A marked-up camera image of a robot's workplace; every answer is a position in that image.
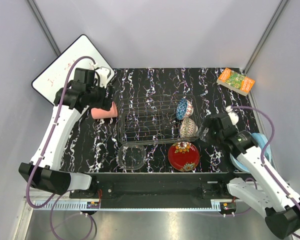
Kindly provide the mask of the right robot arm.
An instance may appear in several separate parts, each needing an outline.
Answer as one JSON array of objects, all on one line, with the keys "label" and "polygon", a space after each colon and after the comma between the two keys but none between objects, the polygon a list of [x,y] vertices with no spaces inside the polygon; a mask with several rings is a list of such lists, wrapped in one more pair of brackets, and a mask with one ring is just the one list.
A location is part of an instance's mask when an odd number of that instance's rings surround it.
[{"label": "right robot arm", "polygon": [[263,159],[263,152],[252,134],[238,131],[238,115],[223,112],[208,116],[200,126],[200,138],[208,145],[221,147],[243,164],[262,188],[249,186],[242,178],[234,177],[217,185],[218,195],[239,198],[258,212],[269,230],[279,239],[300,230],[300,195]]}]

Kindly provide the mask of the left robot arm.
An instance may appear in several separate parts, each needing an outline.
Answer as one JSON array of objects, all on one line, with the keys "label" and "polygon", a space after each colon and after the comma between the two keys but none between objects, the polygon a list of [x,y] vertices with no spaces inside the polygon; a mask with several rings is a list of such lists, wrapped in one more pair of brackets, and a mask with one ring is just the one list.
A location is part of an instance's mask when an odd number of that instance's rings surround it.
[{"label": "left robot arm", "polygon": [[112,70],[76,68],[73,80],[55,94],[52,116],[46,133],[30,162],[22,162],[18,172],[26,180],[27,188],[35,188],[56,195],[80,190],[87,198],[98,193],[92,176],[79,172],[60,171],[63,152],[75,123],[89,108],[108,111],[114,93],[110,82]]}]

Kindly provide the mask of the red floral plate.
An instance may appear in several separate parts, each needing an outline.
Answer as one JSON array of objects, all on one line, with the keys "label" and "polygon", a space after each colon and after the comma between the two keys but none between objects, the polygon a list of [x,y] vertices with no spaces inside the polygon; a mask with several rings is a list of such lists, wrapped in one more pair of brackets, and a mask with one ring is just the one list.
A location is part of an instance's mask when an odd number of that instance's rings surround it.
[{"label": "red floral plate", "polygon": [[190,142],[176,142],[168,150],[168,161],[175,170],[190,172],[198,166],[200,153]]}]

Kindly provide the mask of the brown patterned ceramic bowl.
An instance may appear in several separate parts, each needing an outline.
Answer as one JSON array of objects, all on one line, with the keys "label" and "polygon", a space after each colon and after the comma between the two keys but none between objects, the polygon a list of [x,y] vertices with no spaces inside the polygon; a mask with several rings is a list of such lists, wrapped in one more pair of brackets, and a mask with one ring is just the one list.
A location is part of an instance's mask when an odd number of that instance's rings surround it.
[{"label": "brown patterned ceramic bowl", "polygon": [[196,123],[189,117],[185,117],[182,120],[180,127],[180,137],[181,138],[191,138],[196,135],[198,131],[198,126]]}]

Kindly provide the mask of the pink plastic cup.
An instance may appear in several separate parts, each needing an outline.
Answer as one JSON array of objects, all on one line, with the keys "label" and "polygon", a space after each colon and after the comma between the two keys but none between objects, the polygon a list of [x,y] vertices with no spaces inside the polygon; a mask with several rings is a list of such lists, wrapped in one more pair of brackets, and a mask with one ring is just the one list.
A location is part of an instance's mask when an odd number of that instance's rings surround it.
[{"label": "pink plastic cup", "polygon": [[109,111],[103,110],[101,108],[92,108],[90,110],[91,116],[94,120],[116,118],[118,116],[118,110],[115,102],[112,102]]}]

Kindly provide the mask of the blue orange patterned bowl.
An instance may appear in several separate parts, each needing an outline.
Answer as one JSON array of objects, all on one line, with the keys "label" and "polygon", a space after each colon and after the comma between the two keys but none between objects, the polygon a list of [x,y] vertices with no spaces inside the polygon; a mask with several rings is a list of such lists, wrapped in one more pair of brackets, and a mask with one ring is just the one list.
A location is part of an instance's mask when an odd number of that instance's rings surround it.
[{"label": "blue orange patterned bowl", "polygon": [[182,98],[176,109],[176,118],[178,120],[183,120],[184,118],[190,117],[194,112],[194,107],[191,101],[186,98]]}]

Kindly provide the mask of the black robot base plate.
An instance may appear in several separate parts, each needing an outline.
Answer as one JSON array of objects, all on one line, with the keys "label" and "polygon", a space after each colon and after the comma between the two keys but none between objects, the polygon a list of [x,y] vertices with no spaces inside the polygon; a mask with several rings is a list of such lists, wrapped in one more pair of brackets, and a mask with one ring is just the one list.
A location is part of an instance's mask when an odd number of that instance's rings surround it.
[{"label": "black robot base plate", "polygon": [[92,191],[75,190],[70,198],[94,198],[98,193],[102,193],[103,199],[127,195],[198,199],[228,197],[226,184],[235,177],[232,172],[95,173],[92,175]]}]

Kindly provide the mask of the clear drinking glass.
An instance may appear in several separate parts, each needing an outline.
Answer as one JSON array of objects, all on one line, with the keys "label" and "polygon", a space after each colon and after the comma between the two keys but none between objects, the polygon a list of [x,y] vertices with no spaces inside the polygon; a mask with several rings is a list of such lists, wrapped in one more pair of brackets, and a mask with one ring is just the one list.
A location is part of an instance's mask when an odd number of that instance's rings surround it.
[{"label": "clear drinking glass", "polygon": [[207,124],[202,123],[200,125],[200,128],[197,131],[197,136],[198,138],[203,141],[207,142],[208,141],[208,135],[209,135],[210,127],[207,126]]}]

